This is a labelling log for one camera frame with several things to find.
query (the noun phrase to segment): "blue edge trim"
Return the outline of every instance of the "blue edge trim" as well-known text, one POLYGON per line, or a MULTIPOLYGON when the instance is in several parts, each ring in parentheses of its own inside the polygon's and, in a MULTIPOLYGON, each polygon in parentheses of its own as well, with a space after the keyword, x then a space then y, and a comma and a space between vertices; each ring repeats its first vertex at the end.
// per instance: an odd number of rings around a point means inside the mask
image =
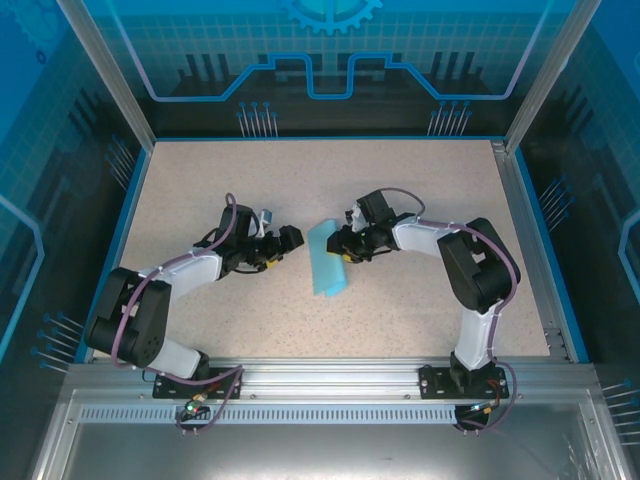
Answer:
MULTIPOLYGON (((427 139, 438 139, 438 140, 502 140, 501 136, 477 136, 477 137, 425 137, 425 136, 377 136, 377 137, 288 137, 288 138, 280 138, 280 140, 364 140, 364 139, 386 139, 386 140, 427 140, 427 139)), ((238 140, 246 140, 246 139, 238 139, 238 138, 213 138, 213 137, 204 137, 204 138, 172 138, 166 137, 158 139, 159 142, 163 141, 238 141, 238 140)), ((136 168, 133 172, 133 176, 131 178, 131 182, 129 184, 129 190, 127 191, 127 195, 125 197, 124 203, 122 205, 122 210, 120 212, 120 217, 118 218, 118 223, 116 224, 116 229, 113 234, 113 239, 111 240, 111 246, 109 247, 109 251, 107 253, 107 258, 105 260, 104 268, 102 273, 100 274, 100 279, 98 281, 98 286, 96 288, 96 294, 93 298, 93 302, 91 303, 91 308, 89 310, 89 318, 93 315, 93 312, 96 307, 96 303, 98 301, 99 295, 102 292, 102 288, 107 280, 109 272, 113 270, 116 266, 120 264, 120 258, 122 257, 122 252, 124 250, 124 245, 126 243, 127 237, 129 235, 129 229, 131 228, 131 222, 133 221, 133 214, 136 209, 136 205, 138 203, 138 199, 140 198, 140 192, 142 191, 142 184, 144 183, 144 178, 149 168, 149 161, 151 156, 148 155, 144 150, 140 153, 138 157, 138 161, 136 162, 136 168)), ((518 167, 520 172, 522 173, 522 178, 524 181, 524 186, 527 191, 527 196, 529 197, 529 202, 531 203, 531 207, 533 209, 533 214, 536 220, 536 224, 538 226, 538 230, 540 231, 540 236, 542 237, 542 245, 544 247, 547 258, 549 259, 549 264, 551 266, 551 273, 553 275, 553 279, 556 284, 556 288, 558 291, 558 295, 560 297, 560 302, 562 305, 562 309, 564 310, 565 317, 567 319, 567 326, 569 328, 569 334, 571 335, 571 340, 573 342, 577 361, 579 363, 588 363, 589 356, 587 355, 587 349, 584 345, 584 341, 582 339, 582 335, 580 333, 580 328, 578 327, 578 321, 576 319, 575 313, 573 311, 573 307, 571 305, 571 301, 569 300, 569 293, 567 291, 567 287, 564 283, 564 279, 562 278, 562 273, 560 272, 560 266, 558 264, 558 259, 556 258, 555 252, 553 250, 553 246, 551 244, 551 237, 549 236, 549 232, 544 223, 544 219, 542 217, 542 210, 540 209, 540 205, 538 204, 538 199, 535 194, 535 190, 533 188, 533 183, 531 181, 531 177, 529 176, 529 170, 524 161, 524 156, 520 151, 520 148, 516 151, 516 160, 518 162, 518 167)), ((80 346, 78 347, 78 351, 76 353, 75 361, 76 363, 84 363, 86 362, 88 354, 88 348, 84 343, 84 336, 80 341, 80 346)))
MULTIPOLYGON (((124 202, 122 203, 122 210, 120 210, 118 223, 116 223, 116 228, 113 232, 111 245, 109 245, 109 251, 107 252, 107 257, 104 261, 102 273, 100 274, 100 278, 98 279, 96 293, 93 296, 93 301, 91 302, 91 308, 89 309, 89 315, 87 318, 91 318, 93 316, 96 304, 98 303, 98 298, 100 297, 100 293, 102 293, 102 289, 104 288, 104 284, 107 281, 109 273, 115 267, 120 265, 122 252, 124 251, 127 237, 129 236, 129 229, 131 228, 131 222, 133 221, 133 214, 136 211, 136 205, 138 204, 138 199, 140 198, 142 184, 144 183, 144 177, 147 174, 150 160, 151 155, 149 155, 144 149, 142 149, 140 151, 140 155, 138 155, 138 160, 136 161, 136 167, 133 170, 133 175, 131 175, 129 189, 127 190, 127 194, 124 197, 124 202)), ((84 343, 83 332, 83 335, 80 338, 80 345, 78 345, 78 349, 76 350, 75 363, 85 363, 88 360, 88 353, 89 348, 87 347, 87 344, 84 343)))
POLYGON ((556 253, 553 250, 553 245, 551 243, 551 237, 549 236, 549 230, 544 223, 542 209, 540 208, 540 204, 538 203, 538 197, 536 196, 536 192, 533 188, 533 182, 531 181, 531 176, 529 175, 529 170, 527 169, 527 164, 524 161, 524 155, 522 155, 520 147, 518 147, 516 150, 516 160, 518 162, 520 173, 522 174, 522 180, 524 181, 524 187, 527 190, 527 196, 529 197, 529 202, 531 203, 531 208, 533 209, 533 215, 536 219, 538 230, 540 231, 542 246, 544 247, 544 251, 547 255, 547 258, 549 259, 551 274, 553 275, 553 280, 556 283, 556 290, 558 291, 558 296, 560 297, 560 303, 562 304, 562 309, 564 310, 564 316, 567 319, 569 335, 571 336, 573 348, 575 349, 576 356, 578 357, 577 361, 578 363, 589 363, 589 355, 587 355, 587 349, 584 346, 584 340, 582 339, 582 334, 580 333, 578 320, 576 319, 575 312, 573 311, 571 300, 569 300, 569 292, 567 291, 567 286, 564 283, 564 278, 562 278, 560 265, 558 264, 558 259, 556 258, 556 253))

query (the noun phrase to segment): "aluminum frame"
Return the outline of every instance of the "aluminum frame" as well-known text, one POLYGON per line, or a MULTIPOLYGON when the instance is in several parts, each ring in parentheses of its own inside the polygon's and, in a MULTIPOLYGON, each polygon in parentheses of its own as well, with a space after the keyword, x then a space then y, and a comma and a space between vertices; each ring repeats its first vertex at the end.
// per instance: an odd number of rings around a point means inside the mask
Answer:
MULTIPOLYGON (((576 359, 566 318, 562 311, 553 276, 544 262, 539 232, 527 202, 522 177, 513 153, 531 125, 536 113, 561 73, 569 55, 587 28, 600 0, 577 0, 567 23, 518 111, 506 138, 506 147, 494 144, 496 160, 512 216, 519 234, 532 286, 546 297, 536 300, 549 337, 551 357, 511 359, 518 374, 518 399, 522 404, 578 404, 602 478, 634 478, 622 453, 615 427, 608 413, 592 365, 563 362, 576 359)), ((79 0, 58 0, 73 30, 105 81, 123 115, 143 148, 149 153, 155 137, 95 23, 79 0)), ((245 365, 242 395, 232 404, 318 405, 377 403, 394 405, 424 404, 419 400, 417 369, 424 364, 448 365, 446 358, 408 359, 220 359, 214 366, 245 365)), ((430 401, 433 404, 453 404, 430 401)), ((139 371, 116 370, 108 362, 72 365, 40 452, 34 479, 52 480, 64 476, 78 431, 82 408, 95 404, 157 405, 168 400, 150 397, 149 384, 139 371)))
POLYGON ((529 274, 536 306, 540 313, 542 329, 547 337, 549 353, 558 360, 566 359, 570 362, 578 362, 579 355, 571 336, 542 236, 536 225, 531 199, 529 199, 524 185, 523 174, 515 156, 507 153, 504 143, 493 141, 491 145, 529 274))
MULTIPOLYGON (((506 359, 518 375, 517 402, 528 405, 579 405, 584 430, 601 478, 632 479, 622 454, 595 369, 588 364, 555 363, 540 358, 506 359)), ((279 405, 313 408, 317 405, 379 404, 385 408, 407 405, 451 405, 459 401, 420 400, 418 369, 425 364, 446 366, 442 357, 405 359, 216 359, 214 367, 241 363, 245 367, 240 399, 230 405, 279 405)), ((72 365, 63 385, 34 480, 64 476, 78 431, 82 409, 92 405, 176 405, 154 400, 151 384, 139 370, 118 370, 106 360, 72 365)))
POLYGON ((505 136, 506 152, 515 153, 542 107, 556 80, 564 70, 569 57, 578 45, 582 34, 591 23, 601 0, 576 0, 536 79, 527 92, 505 136))
POLYGON ((153 130, 87 7, 82 0, 57 2, 140 145, 151 154, 156 143, 153 130))

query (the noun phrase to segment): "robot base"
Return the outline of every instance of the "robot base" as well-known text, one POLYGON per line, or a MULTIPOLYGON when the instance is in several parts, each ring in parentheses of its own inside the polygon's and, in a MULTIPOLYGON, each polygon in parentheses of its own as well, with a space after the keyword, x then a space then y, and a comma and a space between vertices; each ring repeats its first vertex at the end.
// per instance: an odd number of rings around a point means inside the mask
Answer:
POLYGON ((509 387, 502 368, 489 363, 481 369, 470 372, 469 382, 463 388, 453 380, 450 367, 425 365, 418 370, 420 397, 423 400, 494 400, 496 390, 491 386, 494 380, 500 386, 500 400, 509 398, 509 387))
MULTIPOLYGON (((229 371, 228 368, 209 368, 209 374, 203 378, 213 378, 218 375, 229 371)), ((229 375, 228 377, 220 380, 217 386, 215 386, 209 393, 207 394, 207 398, 209 400, 222 400, 227 394, 229 388, 231 387, 231 382, 233 382, 235 375, 229 375)), ((231 400, 237 400, 240 398, 240 389, 242 385, 242 377, 239 380, 240 384, 234 387, 231 400)), ((156 375, 154 384, 153 384, 153 398, 162 398, 162 399, 171 399, 171 400, 188 400, 193 398, 194 395, 202 393, 205 390, 208 390, 212 387, 212 384, 209 385, 199 385, 199 386, 191 386, 184 385, 182 383, 174 382, 173 380, 169 380, 167 377, 162 375, 156 375)))

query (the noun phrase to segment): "blue plastic object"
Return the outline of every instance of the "blue plastic object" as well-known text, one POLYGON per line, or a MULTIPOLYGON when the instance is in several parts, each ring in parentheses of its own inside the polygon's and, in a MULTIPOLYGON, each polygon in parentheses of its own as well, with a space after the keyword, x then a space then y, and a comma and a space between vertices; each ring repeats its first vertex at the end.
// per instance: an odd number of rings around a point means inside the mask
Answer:
POLYGON ((313 227, 307 233, 311 253, 313 293, 327 297, 337 295, 347 286, 347 274, 341 256, 327 253, 327 239, 338 230, 338 223, 331 219, 313 227))

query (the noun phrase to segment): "wire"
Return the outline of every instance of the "wire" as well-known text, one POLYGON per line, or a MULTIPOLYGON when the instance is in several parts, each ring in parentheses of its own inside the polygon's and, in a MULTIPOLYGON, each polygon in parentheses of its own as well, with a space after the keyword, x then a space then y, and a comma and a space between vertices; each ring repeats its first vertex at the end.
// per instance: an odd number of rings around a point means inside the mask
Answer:
POLYGON ((236 198, 233 196, 233 194, 231 193, 227 193, 225 195, 225 200, 227 202, 227 205, 231 204, 231 221, 229 222, 229 225, 227 226, 227 229, 224 231, 224 233, 220 236, 220 238, 218 240, 216 240, 215 242, 213 242, 211 245, 209 245, 206 248, 203 248, 202 250, 199 250, 196 253, 185 253, 183 255, 180 255, 179 257, 173 258, 171 260, 168 260, 167 262, 163 263, 161 266, 159 266, 158 268, 156 268, 153 272, 151 272, 149 275, 147 275, 142 282, 140 282, 138 284, 138 286, 136 287, 136 289, 133 291, 133 294, 131 295, 131 298, 129 299, 129 302, 127 303, 127 306, 124 310, 124 313, 122 314, 122 318, 120 319, 120 324, 118 325, 118 329, 116 331, 116 335, 115 338, 113 340, 113 345, 111 346, 111 363, 113 363, 116 367, 118 368, 124 368, 126 367, 128 364, 125 363, 120 363, 118 361, 118 350, 120 348, 120 342, 122 341, 122 335, 124 334, 124 330, 127 327, 127 322, 129 321, 129 317, 131 315, 131 311, 133 310, 133 307, 135 306, 136 302, 138 301, 138 298, 140 298, 140 295, 142 295, 143 290, 147 287, 147 285, 155 278, 157 277, 160 272, 162 272, 162 270, 164 268, 168 268, 171 265, 174 265, 176 263, 182 262, 184 260, 188 260, 190 258, 193 257, 199 257, 201 255, 204 255, 205 253, 210 252, 211 250, 213 250, 214 248, 216 248, 218 245, 220 245, 222 242, 224 242, 226 240, 226 238, 229 236, 229 234, 231 233, 235 223, 236 223, 236 214, 237 214, 237 204, 236 204, 236 198))
POLYGON ((382 187, 376 190, 376 192, 398 192, 398 193, 404 193, 405 195, 413 198, 420 205, 420 210, 418 211, 418 213, 416 213, 416 217, 418 218, 420 218, 420 215, 422 215, 424 211, 427 209, 426 205, 424 204, 424 202, 420 197, 418 197, 415 193, 411 193, 409 190, 405 190, 404 188, 382 187))
POLYGON ((231 395, 233 394, 233 390, 236 388, 236 384, 238 383, 238 380, 240 379, 240 375, 242 375, 242 367, 239 367, 240 370, 237 371, 236 376, 233 378, 233 381, 231 382, 231 384, 229 385, 229 389, 227 390, 227 394, 224 396, 224 400, 222 401, 222 405, 220 405, 220 408, 218 408, 218 411, 216 412, 216 414, 211 418, 211 420, 206 423, 204 426, 197 428, 197 427, 193 427, 193 428, 187 428, 184 426, 184 424, 182 423, 182 416, 185 413, 185 410, 183 409, 182 411, 178 412, 176 414, 176 427, 179 428, 180 430, 182 430, 183 432, 191 432, 195 435, 197 435, 199 432, 203 432, 205 430, 210 429, 211 427, 213 427, 213 425, 218 421, 218 419, 220 418, 220 416, 222 415, 222 411, 224 410, 224 408, 227 406, 227 402, 229 401, 229 399, 231 398, 231 395))
POLYGON ((237 268, 233 269, 236 273, 242 273, 243 275, 254 275, 256 273, 260 273, 260 270, 239 270, 237 268))
POLYGON ((393 250, 389 249, 389 250, 383 250, 381 252, 376 252, 371 254, 372 257, 377 257, 378 255, 384 255, 385 253, 391 253, 393 252, 393 250))
POLYGON ((483 233, 480 233, 479 231, 475 230, 474 228, 467 227, 466 225, 462 225, 459 223, 436 222, 431 220, 423 220, 421 218, 418 218, 418 223, 421 225, 424 225, 427 227, 433 227, 433 228, 448 228, 452 230, 461 230, 463 232, 467 232, 467 233, 470 233, 471 235, 474 235, 478 240, 485 243, 489 248, 491 248, 491 250, 495 252, 495 254, 500 258, 502 263, 504 263, 505 267, 507 268, 507 271, 509 272, 509 278, 511 279, 511 290, 509 291, 509 294, 505 297, 505 299, 500 304, 498 304, 496 309, 493 311, 493 315, 491 316, 491 326, 489 327, 489 338, 487 340, 487 354, 489 355, 489 359, 491 360, 491 362, 493 362, 495 365, 503 366, 509 371, 509 374, 511 375, 511 383, 513 388, 512 388, 511 399, 502 416, 500 416, 491 425, 488 425, 482 428, 482 430, 487 430, 487 431, 492 430, 498 425, 500 425, 505 420, 505 418, 507 418, 509 413, 511 413, 511 410, 513 409, 513 406, 515 404, 516 397, 518 394, 518 379, 516 377, 515 370, 507 362, 499 361, 493 354, 493 342, 495 339, 496 330, 498 328, 498 320, 500 318, 500 312, 502 312, 502 310, 504 310, 504 308, 509 304, 509 302, 511 302, 518 288, 518 277, 516 275, 515 266, 513 265, 513 262, 509 259, 508 255, 500 247, 498 247, 498 245, 496 245, 496 243, 493 240, 491 240, 489 237, 487 237, 483 233))

